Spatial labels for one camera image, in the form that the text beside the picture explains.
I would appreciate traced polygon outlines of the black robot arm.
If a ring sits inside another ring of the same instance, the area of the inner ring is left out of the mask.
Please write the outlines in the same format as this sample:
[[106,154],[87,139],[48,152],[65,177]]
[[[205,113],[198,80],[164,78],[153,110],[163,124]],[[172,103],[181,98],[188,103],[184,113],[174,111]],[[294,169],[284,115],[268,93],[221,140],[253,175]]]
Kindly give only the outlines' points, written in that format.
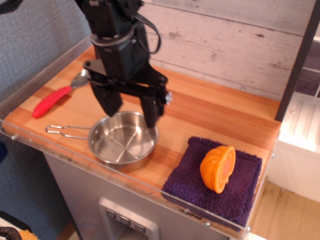
[[172,100],[168,79],[149,63],[151,51],[146,29],[157,27],[138,10],[142,0],[78,0],[90,30],[96,60],[84,63],[92,91],[104,112],[112,117],[121,105],[121,94],[139,98],[148,128],[153,128]]

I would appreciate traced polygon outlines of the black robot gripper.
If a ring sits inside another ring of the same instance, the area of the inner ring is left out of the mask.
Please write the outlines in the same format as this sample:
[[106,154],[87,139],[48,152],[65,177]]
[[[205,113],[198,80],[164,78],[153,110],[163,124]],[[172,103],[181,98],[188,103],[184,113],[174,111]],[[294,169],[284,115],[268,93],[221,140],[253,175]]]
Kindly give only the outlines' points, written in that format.
[[153,128],[172,101],[168,79],[151,67],[150,54],[134,32],[113,37],[91,35],[98,53],[83,67],[91,77],[93,94],[103,111],[112,117],[123,104],[121,93],[140,98],[146,126]]

